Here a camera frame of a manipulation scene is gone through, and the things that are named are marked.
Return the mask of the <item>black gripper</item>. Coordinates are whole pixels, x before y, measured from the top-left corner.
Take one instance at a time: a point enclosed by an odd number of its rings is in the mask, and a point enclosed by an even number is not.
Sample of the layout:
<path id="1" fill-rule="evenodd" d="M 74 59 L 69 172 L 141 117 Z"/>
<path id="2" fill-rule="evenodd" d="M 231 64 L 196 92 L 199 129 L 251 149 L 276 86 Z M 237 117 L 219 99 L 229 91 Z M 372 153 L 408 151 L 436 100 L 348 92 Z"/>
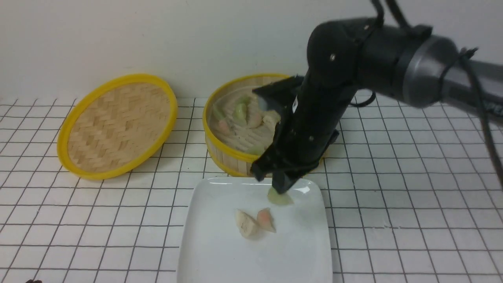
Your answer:
<path id="1" fill-rule="evenodd" d="M 259 107 L 276 111 L 281 120 L 271 145 L 250 167 L 253 177 L 272 178 L 275 191 L 286 193 L 318 166 L 357 91 L 351 83 L 325 86 L 301 76 L 254 88 Z"/>

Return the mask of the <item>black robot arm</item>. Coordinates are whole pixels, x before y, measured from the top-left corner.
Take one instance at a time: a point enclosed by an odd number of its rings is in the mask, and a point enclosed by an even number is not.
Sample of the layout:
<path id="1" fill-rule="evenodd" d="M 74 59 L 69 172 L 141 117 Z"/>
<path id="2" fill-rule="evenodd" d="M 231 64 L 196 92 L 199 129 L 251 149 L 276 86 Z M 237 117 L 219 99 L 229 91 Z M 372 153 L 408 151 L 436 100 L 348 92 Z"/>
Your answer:
<path id="1" fill-rule="evenodd" d="M 489 122 L 502 125 L 502 66 L 473 61 L 476 49 L 459 50 L 424 25 L 396 27 L 379 18 L 351 18 L 319 24 L 307 44 L 308 71 L 255 88 L 259 107 L 280 115 L 272 144 L 250 172 L 272 175 L 279 194 L 287 192 L 320 162 L 339 133 L 336 126 L 361 89 L 369 100 L 384 95 L 415 108 L 437 102 L 477 115 L 499 178 L 502 164 Z"/>

